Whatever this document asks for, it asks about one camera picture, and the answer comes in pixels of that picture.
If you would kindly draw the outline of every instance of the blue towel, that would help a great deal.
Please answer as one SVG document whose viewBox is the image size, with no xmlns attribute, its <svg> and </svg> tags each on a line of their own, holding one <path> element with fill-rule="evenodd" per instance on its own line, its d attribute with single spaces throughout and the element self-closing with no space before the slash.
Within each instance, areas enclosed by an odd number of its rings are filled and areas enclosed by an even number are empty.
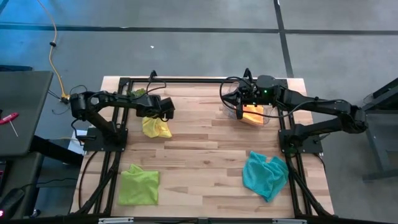
<svg viewBox="0 0 398 224">
<path fill-rule="evenodd" d="M 243 167 L 243 185 L 272 201 L 284 187 L 288 178 L 287 165 L 278 157 L 266 163 L 267 157 L 253 151 Z"/>
</svg>

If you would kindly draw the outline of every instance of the orange object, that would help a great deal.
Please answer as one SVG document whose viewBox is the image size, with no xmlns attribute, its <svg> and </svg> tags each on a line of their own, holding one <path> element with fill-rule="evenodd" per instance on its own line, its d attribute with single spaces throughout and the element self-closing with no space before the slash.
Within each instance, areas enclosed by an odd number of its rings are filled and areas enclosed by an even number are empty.
<svg viewBox="0 0 398 224">
<path fill-rule="evenodd" d="M 262 106 L 255 107 L 254 105 L 247 105 L 243 108 L 243 111 L 264 114 L 264 108 Z M 264 124 L 264 118 L 262 116 L 251 113 L 243 113 L 243 121 L 249 121 L 249 123 L 255 124 Z"/>
</svg>

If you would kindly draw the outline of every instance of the lime green towel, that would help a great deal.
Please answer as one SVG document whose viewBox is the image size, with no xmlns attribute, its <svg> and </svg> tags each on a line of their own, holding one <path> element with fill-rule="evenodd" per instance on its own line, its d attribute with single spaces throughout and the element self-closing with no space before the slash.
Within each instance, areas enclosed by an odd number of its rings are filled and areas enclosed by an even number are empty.
<svg viewBox="0 0 398 224">
<path fill-rule="evenodd" d="M 157 205 L 159 171 L 143 171 L 131 164 L 120 177 L 120 205 Z"/>
</svg>

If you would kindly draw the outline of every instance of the wooden table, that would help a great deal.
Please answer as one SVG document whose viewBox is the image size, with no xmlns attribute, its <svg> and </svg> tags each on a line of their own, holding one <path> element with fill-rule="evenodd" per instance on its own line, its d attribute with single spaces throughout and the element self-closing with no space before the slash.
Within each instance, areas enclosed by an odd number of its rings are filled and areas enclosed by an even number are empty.
<svg viewBox="0 0 398 224">
<path fill-rule="evenodd" d="M 101 89 L 117 91 L 120 77 L 104 77 Z M 145 88 L 136 83 L 133 89 Z M 288 79 L 291 90 L 306 95 L 304 80 Z M 151 88 L 160 84 L 151 84 Z M 250 151 L 270 159 L 280 153 L 277 131 L 279 120 L 271 119 L 262 127 L 235 121 L 223 113 L 219 97 L 219 83 L 168 83 L 166 89 L 154 91 L 162 97 L 171 97 L 175 105 L 174 119 L 168 122 L 172 138 L 148 138 L 142 133 L 142 118 L 129 111 L 129 137 L 122 153 L 119 173 L 130 164 L 144 170 L 160 171 L 158 206 L 118 205 L 119 177 L 116 184 L 112 216 L 130 217 L 228 217 L 228 218 L 287 218 L 293 217 L 289 184 L 271 203 L 245 188 L 242 168 Z M 111 120 L 113 108 L 100 113 Z M 294 113 L 296 123 L 311 124 L 308 111 Z M 81 169 L 89 156 L 85 156 Z M 104 153 L 99 152 L 88 166 L 82 187 L 82 203 L 98 185 Z M 325 171 L 319 158 L 303 154 L 307 185 L 314 196 L 333 213 Z M 77 210 L 77 189 L 72 211 Z M 104 191 L 101 211 L 104 209 L 108 187 Z M 300 208 L 304 211 L 301 191 Z"/>
</svg>

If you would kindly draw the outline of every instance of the concrete floor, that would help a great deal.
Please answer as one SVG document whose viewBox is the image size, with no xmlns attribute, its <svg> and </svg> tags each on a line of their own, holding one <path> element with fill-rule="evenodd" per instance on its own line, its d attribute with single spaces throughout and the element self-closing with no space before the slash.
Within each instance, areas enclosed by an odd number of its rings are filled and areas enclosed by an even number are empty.
<svg viewBox="0 0 398 224">
<path fill-rule="evenodd" d="M 2 12 L 0 7 L 0 25 L 49 24 L 36 1 L 3 1 L 7 4 Z M 59 25 L 278 28 L 273 0 L 42 2 Z M 395 0 L 279 0 L 279 3 L 286 29 L 398 29 Z M 159 75 L 240 76 L 249 67 L 255 75 L 287 77 L 279 34 L 85 31 L 58 34 L 53 61 L 68 90 L 83 84 L 96 91 L 105 75 L 148 75 L 153 69 Z M 309 95 L 344 98 L 361 105 L 366 95 L 397 77 L 398 35 L 286 36 L 294 77 L 305 79 Z M 51 70 L 47 57 L 52 38 L 52 31 L 0 30 L 0 63 Z M 51 89 L 60 92 L 56 79 Z M 52 109 L 59 112 L 65 106 L 48 97 L 37 134 L 49 139 L 69 136 L 72 116 L 70 113 L 56 116 Z M 328 119 L 321 114 L 313 114 L 313 118 L 314 122 Z M 365 135 L 335 133 L 322 144 L 335 213 L 345 218 L 396 222 L 398 179 L 370 184 L 361 180 L 363 174 L 376 170 Z M 69 201 L 60 192 L 68 190 L 52 189 L 40 196 L 38 206 L 44 215 L 67 212 Z M 67 202 L 63 208 L 54 210 L 46 205 L 47 200 Z"/>
</svg>

